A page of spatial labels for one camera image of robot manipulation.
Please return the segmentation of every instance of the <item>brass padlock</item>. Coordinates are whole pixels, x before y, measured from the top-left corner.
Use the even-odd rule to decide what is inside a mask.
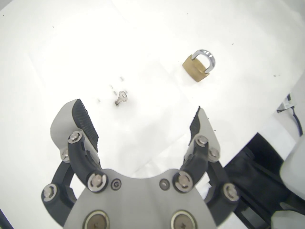
[[[210,65],[208,68],[196,58],[198,55],[204,55],[209,59]],[[199,82],[209,75],[209,72],[215,67],[215,58],[211,52],[207,50],[197,50],[193,55],[190,55],[182,64],[186,72],[196,81]]]

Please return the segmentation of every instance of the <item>screw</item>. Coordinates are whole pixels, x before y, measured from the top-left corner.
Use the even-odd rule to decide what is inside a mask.
[[[127,95],[124,91],[119,91],[119,97],[114,102],[117,106],[120,104],[120,102],[126,102],[127,101]]]
[[[181,192],[189,192],[193,188],[193,180],[188,173],[180,171],[175,186]]]
[[[171,229],[195,229],[195,220],[186,211],[176,212],[171,219]]]
[[[224,195],[227,197],[228,200],[232,202],[236,202],[239,200],[239,195],[237,193],[234,184],[230,182],[225,183],[223,187],[223,191],[224,191]]]
[[[114,190],[114,191],[117,191],[121,188],[122,186],[122,183],[121,183],[121,180],[116,178],[114,179],[112,182],[111,182],[111,188]]]
[[[198,137],[196,137],[196,143],[201,146],[201,147],[205,147],[205,145],[207,145],[209,142],[209,140],[203,136],[203,135],[199,135]]]
[[[217,162],[219,160],[219,151],[215,148],[209,148],[208,157],[211,161]]]
[[[170,188],[170,182],[163,178],[160,180],[159,186],[162,190],[167,191]]]
[[[44,201],[49,202],[51,201],[57,193],[57,187],[55,184],[51,183],[48,184],[44,189],[43,189],[43,195],[44,195]]]
[[[109,218],[103,211],[94,211],[87,216],[84,229],[108,229]]]
[[[75,142],[79,137],[79,133],[73,133],[70,135],[70,139]]]

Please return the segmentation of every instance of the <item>bolt head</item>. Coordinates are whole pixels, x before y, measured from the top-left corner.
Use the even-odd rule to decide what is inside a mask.
[[[97,174],[91,180],[91,185],[93,187],[99,187],[102,184],[102,176]]]
[[[47,186],[43,189],[43,195],[45,196],[45,198],[50,198],[50,197],[53,196],[53,194],[54,194],[54,188],[53,187]]]
[[[216,148],[209,148],[208,156],[212,161],[218,161],[219,151]]]
[[[230,201],[236,202],[239,200],[239,195],[238,195],[238,192],[237,192],[234,184],[232,184],[230,182],[225,183],[223,191],[224,191],[224,195]]]
[[[68,152],[68,149],[66,148],[66,149],[62,152],[62,157],[63,157],[63,158],[66,158],[66,157],[68,157],[68,155],[69,155],[69,152]]]
[[[196,138],[196,142],[198,143],[198,145],[202,146],[202,147],[205,147],[205,145],[208,144],[209,140],[203,136],[203,135],[199,135],[197,138]]]
[[[161,188],[161,190],[167,191],[170,188],[170,182],[163,178],[160,180],[159,186]]]
[[[119,190],[119,189],[121,188],[121,185],[122,185],[121,180],[118,179],[118,178],[116,178],[116,179],[114,179],[114,180],[112,181],[112,183],[111,183],[111,188],[112,188],[114,191],[117,191],[117,190]]]
[[[195,229],[196,222],[187,211],[176,212],[171,219],[171,229]]]
[[[187,187],[188,184],[190,183],[190,180],[187,176],[179,176],[178,182],[179,182],[179,184],[182,185],[182,187]]]
[[[76,141],[79,138],[79,133],[73,133],[70,135],[72,141]]]

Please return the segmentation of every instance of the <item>metal rivet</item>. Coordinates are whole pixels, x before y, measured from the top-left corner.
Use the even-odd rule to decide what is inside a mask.
[[[215,148],[209,148],[208,157],[212,162],[219,160],[219,151]]]
[[[203,148],[209,143],[209,140],[203,135],[198,135],[195,138],[195,141],[199,146],[201,146]]]
[[[84,222],[84,229],[108,229],[109,218],[103,211],[90,213]]]
[[[236,202],[239,200],[239,195],[237,193],[234,184],[230,182],[225,183],[223,187],[223,191],[224,191],[224,195],[227,197],[228,200],[232,202]]]
[[[68,139],[68,143],[70,143],[70,144],[76,143],[76,142],[78,142],[81,138],[82,138],[82,134],[81,134],[80,132],[78,132],[78,131],[74,131],[74,132],[70,135],[70,137],[69,137],[69,139]]]
[[[193,188],[193,179],[185,171],[180,171],[175,186],[181,192],[189,192]]]
[[[93,173],[88,179],[88,189],[92,192],[99,192],[104,188],[106,182],[107,177],[105,174],[101,176],[100,174]]]
[[[44,201],[49,202],[51,201],[57,193],[57,186],[53,183],[48,184],[44,189],[43,189],[43,195],[44,195]]]
[[[114,190],[114,191],[117,191],[121,188],[122,186],[122,182],[120,179],[116,178],[114,179],[112,182],[111,182],[111,188]]]
[[[170,182],[163,178],[160,180],[159,186],[162,190],[167,191],[170,188]]]
[[[127,101],[127,94],[124,91],[119,91],[119,97],[114,103],[118,106],[121,102],[126,102],[126,101]]]
[[[195,229],[196,223],[192,215],[186,211],[176,212],[171,219],[171,229]]]

